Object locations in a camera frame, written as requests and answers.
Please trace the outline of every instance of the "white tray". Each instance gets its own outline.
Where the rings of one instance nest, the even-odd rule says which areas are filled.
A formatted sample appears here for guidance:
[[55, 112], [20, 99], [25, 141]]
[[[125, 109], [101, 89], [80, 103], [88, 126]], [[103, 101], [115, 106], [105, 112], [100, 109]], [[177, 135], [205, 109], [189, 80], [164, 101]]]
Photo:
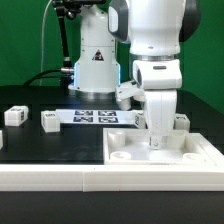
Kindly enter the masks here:
[[202, 135], [174, 130], [151, 149], [148, 130], [104, 129], [106, 165], [224, 165], [224, 156]]

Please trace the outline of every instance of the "green wall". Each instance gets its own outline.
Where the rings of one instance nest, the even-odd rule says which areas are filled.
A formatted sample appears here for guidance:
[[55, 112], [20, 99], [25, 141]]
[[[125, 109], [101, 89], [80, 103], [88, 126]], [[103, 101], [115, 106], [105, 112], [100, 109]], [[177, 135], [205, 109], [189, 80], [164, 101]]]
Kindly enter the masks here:
[[[40, 72], [41, 26], [48, 0], [4, 1], [0, 8], [0, 85], [20, 85]], [[183, 89], [224, 113], [224, 1], [200, 0], [202, 22], [182, 44]], [[72, 60], [79, 57], [79, 19], [66, 21]], [[128, 45], [118, 45], [122, 81], [128, 78]], [[62, 51], [55, 12], [50, 8], [45, 33], [44, 70], [60, 68]], [[58, 85], [44, 80], [43, 85]]]

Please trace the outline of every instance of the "white block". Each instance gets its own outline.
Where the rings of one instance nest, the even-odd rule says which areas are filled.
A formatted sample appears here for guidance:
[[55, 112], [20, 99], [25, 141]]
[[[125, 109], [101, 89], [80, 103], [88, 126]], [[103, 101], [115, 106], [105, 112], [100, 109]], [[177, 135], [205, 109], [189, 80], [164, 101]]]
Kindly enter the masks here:
[[55, 111], [42, 111], [41, 125], [45, 132], [60, 132], [60, 119]]
[[190, 131], [190, 120], [185, 114], [175, 114], [174, 129]]
[[3, 147], [2, 131], [0, 131], [0, 149]]
[[19, 126], [28, 118], [27, 106], [13, 106], [5, 111], [5, 126]]
[[142, 110], [132, 110], [132, 119], [134, 125], [139, 129], [146, 128], [145, 116]]

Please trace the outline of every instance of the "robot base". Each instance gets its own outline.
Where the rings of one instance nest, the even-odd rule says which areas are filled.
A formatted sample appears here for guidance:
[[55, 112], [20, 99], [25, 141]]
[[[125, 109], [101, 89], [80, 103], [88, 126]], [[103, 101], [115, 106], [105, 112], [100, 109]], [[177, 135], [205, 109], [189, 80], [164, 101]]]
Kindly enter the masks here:
[[115, 98], [114, 92], [85, 92], [78, 89], [68, 89], [70, 96], [89, 100], [111, 100]]

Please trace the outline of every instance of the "black cable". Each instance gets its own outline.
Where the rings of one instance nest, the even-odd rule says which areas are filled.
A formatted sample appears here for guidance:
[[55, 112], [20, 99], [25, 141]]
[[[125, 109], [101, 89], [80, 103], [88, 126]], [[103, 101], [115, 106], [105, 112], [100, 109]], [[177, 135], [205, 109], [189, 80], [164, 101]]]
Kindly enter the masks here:
[[41, 72], [41, 73], [35, 75], [33, 78], [27, 80], [25, 83], [23, 83], [23, 86], [29, 86], [30, 83], [32, 83], [34, 80], [44, 78], [43, 77], [44, 75], [47, 75], [47, 74], [50, 74], [50, 73], [55, 73], [55, 72], [61, 72], [61, 69], [50, 69], [50, 70]]
[[35, 81], [35, 80], [37, 80], [37, 79], [61, 79], [61, 78], [71, 78], [70, 76], [68, 76], [68, 75], [58, 75], [58, 76], [45, 76], [45, 77], [36, 77], [36, 78], [34, 78], [32, 81]]

